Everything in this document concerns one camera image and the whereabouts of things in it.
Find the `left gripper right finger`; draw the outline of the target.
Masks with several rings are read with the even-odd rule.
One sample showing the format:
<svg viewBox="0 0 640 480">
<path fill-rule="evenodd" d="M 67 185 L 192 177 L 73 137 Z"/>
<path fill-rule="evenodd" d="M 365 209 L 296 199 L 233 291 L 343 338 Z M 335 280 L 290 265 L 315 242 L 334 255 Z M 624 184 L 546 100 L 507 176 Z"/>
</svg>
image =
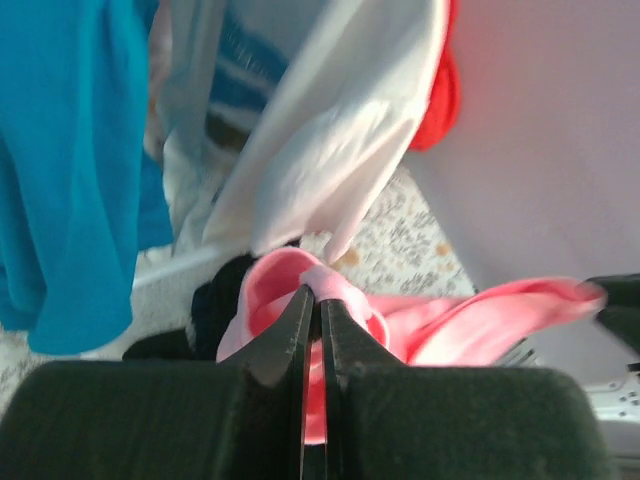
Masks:
<svg viewBox="0 0 640 480">
<path fill-rule="evenodd" d="M 319 305 L 330 479 L 615 479 L 578 384 L 543 368 L 409 367 Z"/>
</svg>

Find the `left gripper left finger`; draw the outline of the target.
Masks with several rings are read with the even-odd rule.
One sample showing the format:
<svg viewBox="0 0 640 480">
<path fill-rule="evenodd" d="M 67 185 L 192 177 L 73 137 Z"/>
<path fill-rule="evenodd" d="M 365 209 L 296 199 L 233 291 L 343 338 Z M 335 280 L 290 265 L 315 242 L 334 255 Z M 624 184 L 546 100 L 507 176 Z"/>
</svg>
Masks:
<svg viewBox="0 0 640 480">
<path fill-rule="evenodd" d="M 296 291 L 226 360 L 56 361 L 1 422 L 5 479 L 298 479 L 314 309 Z"/>
</svg>

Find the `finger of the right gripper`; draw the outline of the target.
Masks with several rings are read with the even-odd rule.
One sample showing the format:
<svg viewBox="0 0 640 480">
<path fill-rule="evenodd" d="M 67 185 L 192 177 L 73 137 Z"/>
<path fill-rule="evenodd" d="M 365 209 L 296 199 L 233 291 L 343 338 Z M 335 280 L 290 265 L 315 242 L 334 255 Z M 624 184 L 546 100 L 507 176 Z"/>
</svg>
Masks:
<svg viewBox="0 0 640 480">
<path fill-rule="evenodd" d="M 598 286 L 606 294 L 596 322 L 639 356 L 639 274 L 591 277 L 586 283 Z"/>
</svg>

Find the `pink t shirt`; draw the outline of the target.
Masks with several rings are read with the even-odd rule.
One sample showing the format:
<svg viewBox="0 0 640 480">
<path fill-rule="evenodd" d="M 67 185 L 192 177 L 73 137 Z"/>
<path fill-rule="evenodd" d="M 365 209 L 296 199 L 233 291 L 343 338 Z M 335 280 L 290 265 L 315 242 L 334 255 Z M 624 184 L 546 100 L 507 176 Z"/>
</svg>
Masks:
<svg viewBox="0 0 640 480">
<path fill-rule="evenodd" d="M 489 366 L 521 339 L 597 313 L 607 299 L 592 283 L 558 277 L 518 280 L 467 298 L 367 294 L 310 253 L 284 247 L 244 276 L 217 361 L 271 326 L 302 285 L 319 301 L 343 301 L 358 325 L 410 366 Z"/>
</svg>

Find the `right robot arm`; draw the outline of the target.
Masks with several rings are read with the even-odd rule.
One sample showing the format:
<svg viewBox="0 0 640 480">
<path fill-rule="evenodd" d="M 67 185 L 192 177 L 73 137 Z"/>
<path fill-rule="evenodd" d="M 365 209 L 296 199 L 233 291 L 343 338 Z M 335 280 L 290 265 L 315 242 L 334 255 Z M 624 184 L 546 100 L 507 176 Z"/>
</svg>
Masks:
<svg viewBox="0 0 640 480">
<path fill-rule="evenodd" d="M 607 294 L 596 322 L 635 354 L 639 353 L 639 275 L 619 274 L 588 279 Z M 624 367 L 623 374 L 585 387 L 592 409 L 605 427 L 616 457 L 639 460 L 639 362 Z"/>
</svg>

